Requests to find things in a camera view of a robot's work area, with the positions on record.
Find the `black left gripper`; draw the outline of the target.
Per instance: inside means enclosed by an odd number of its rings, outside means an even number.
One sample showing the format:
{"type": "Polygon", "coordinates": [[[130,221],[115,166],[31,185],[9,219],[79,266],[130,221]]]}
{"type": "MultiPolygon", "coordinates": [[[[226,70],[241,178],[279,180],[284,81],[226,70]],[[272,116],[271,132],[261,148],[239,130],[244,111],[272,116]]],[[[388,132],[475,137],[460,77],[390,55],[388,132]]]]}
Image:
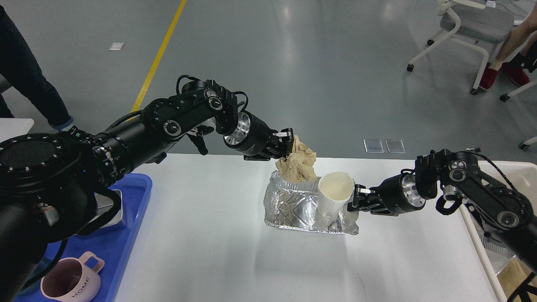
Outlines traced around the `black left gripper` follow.
{"type": "Polygon", "coordinates": [[[293,128],[276,131],[255,115],[238,113],[232,134],[224,136],[225,145],[243,154],[244,161],[270,161],[288,156],[293,150],[293,128]]]}

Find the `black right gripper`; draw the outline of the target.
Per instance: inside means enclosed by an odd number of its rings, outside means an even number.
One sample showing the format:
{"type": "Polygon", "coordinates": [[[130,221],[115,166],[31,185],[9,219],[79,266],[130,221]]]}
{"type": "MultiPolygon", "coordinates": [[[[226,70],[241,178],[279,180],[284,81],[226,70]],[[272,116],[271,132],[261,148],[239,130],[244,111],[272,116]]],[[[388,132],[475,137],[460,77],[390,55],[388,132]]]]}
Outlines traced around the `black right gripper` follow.
{"type": "Polygon", "coordinates": [[[404,173],[385,179],[377,187],[355,184],[354,201],[347,203],[347,212],[397,216],[421,210],[425,204],[417,191],[414,174],[404,173]]]}

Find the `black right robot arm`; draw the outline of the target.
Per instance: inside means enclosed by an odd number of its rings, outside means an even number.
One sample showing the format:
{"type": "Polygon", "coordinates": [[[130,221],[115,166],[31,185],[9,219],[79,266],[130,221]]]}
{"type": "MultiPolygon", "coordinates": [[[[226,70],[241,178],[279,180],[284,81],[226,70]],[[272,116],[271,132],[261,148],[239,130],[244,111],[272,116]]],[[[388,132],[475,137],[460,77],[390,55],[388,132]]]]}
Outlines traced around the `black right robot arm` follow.
{"type": "Polygon", "coordinates": [[[508,297],[509,302],[516,298],[529,302],[536,294],[536,286],[531,285],[537,265],[533,207],[501,170],[498,173],[504,182],[483,172],[479,157],[482,157],[479,148],[459,152],[431,150],[428,155],[416,158],[413,169],[403,169],[377,187],[356,184],[347,211],[399,216],[421,210],[427,200],[437,198],[436,210],[451,215],[465,205],[485,235],[501,242],[531,269],[508,297]]]}

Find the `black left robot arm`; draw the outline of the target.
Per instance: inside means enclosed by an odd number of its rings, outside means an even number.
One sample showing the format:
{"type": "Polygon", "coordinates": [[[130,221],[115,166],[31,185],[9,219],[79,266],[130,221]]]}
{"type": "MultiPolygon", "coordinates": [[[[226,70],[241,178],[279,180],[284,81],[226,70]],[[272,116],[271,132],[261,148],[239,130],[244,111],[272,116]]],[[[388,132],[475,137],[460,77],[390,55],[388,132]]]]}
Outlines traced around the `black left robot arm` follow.
{"type": "Polygon", "coordinates": [[[280,131],[247,111],[243,91],[214,80],[187,79],[176,94],[124,115],[101,133],[75,141],[66,134],[30,133],[1,143],[1,300],[11,302],[36,282],[47,245],[89,235],[120,209],[109,188],[145,163],[160,163],[184,136],[206,155],[213,132],[244,160],[269,161],[292,151],[291,128],[280,131]]]}

